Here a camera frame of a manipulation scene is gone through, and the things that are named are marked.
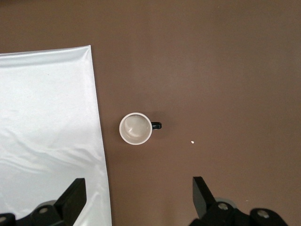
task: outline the white mug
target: white mug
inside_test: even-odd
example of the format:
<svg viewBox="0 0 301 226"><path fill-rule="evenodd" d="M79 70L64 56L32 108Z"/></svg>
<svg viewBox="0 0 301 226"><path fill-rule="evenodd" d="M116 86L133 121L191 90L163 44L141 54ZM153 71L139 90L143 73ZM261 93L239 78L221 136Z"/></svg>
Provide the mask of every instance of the white mug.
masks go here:
<svg viewBox="0 0 301 226"><path fill-rule="evenodd" d="M127 143L140 145L150 137L153 129L162 128L160 122L151 122L146 115L138 112L124 116L119 125L119 133Z"/></svg>

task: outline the mug handle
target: mug handle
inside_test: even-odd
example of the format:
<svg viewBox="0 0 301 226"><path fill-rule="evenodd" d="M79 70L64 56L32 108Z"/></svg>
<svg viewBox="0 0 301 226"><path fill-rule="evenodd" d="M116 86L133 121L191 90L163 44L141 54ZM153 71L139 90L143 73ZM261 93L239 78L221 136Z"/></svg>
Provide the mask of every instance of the mug handle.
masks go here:
<svg viewBox="0 0 301 226"><path fill-rule="evenodd" d="M152 127L152 129L160 129L160 128L162 128L162 124L160 122L154 121L154 122L151 122L151 127Z"/></svg>

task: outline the white fabric sheet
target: white fabric sheet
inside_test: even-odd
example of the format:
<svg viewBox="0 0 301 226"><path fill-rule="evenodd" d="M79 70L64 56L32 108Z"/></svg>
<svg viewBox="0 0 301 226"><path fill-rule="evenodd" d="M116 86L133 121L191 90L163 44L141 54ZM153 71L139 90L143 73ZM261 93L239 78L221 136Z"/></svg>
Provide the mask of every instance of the white fabric sheet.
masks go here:
<svg viewBox="0 0 301 226"><path fill-rule="evenodd" d="M75 226L111 226L91 47L0 54L0 213L20 219L85 178Z"/></svg>

